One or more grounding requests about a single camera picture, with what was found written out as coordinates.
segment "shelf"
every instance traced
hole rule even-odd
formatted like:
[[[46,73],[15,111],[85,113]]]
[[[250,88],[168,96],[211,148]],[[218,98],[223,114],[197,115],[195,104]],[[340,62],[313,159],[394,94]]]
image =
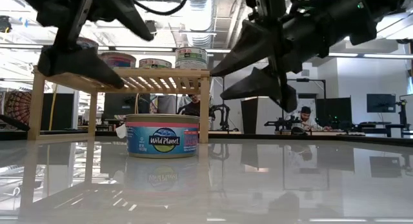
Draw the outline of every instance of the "shelf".
[[[125,86],[113,88],[93,79],[64,73],[45,78],[83,92],[200,94],[200,81],[209,78],[208,70],[175,68],[113,68]]]

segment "blue can label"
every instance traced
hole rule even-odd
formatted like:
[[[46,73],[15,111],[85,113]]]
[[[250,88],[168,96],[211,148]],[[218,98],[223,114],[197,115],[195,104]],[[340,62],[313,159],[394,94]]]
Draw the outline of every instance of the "blue can label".
[[[128,151],[135,154],[191,154],[198,146],[198,124],[128,122]]]

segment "ventilation duct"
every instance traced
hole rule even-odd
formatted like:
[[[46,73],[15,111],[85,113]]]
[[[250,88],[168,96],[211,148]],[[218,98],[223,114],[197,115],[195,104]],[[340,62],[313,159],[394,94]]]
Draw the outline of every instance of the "ventilation duct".
[[[214,0],[188,0],[188,14],[186,27],[191,31],[211,32]],[[212,47],[212,35],[188,34],[189,46],[199,48]]]

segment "wooden shelf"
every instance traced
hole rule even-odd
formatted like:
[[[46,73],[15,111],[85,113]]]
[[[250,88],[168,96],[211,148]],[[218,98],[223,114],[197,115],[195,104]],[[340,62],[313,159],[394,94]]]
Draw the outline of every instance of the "wooden shelf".
[[[113,88],[98,81],[75,75],[60,74],[46,78],[83,92],[115,93],[163,93],[163,94],[200,94],[202,78],[209,78],[208,70],[174,69],[174,68],[114,68],[122,78],[125,86]]]
[[[28,131],[29,140],[52,140],[56,138],[77,139],[79,134],[67,136],[40,136],[41,114],[43,106],[43,92],[45,81],[73,88],[89,93],[90,116],[89,119],[96,120],[96,106],[98,92],[113,93],[162,93],[162,94],[201,94],[201,119],[199,125],[199,142],[208,143],[208,113],[210,88],[210,72],[208,70],[175,69],[175,68],[113,68],[125,83],[123,88],[113,88],[96,80],[83,76],[64,73],[56,76],[45,77],[34,68],[34,81],[32,99],[30,104],[30,115]],[[94,137],[96,122],[89,122],[88,134],[81,137]]]

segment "glossy table surface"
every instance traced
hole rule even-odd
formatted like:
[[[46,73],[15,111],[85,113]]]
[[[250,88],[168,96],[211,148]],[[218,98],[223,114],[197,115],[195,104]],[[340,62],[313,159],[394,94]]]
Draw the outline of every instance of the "glossy table surface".
[[[413,223],[413,148],[211,142],[139,159],[116,137],[0,141],[0,223]]]

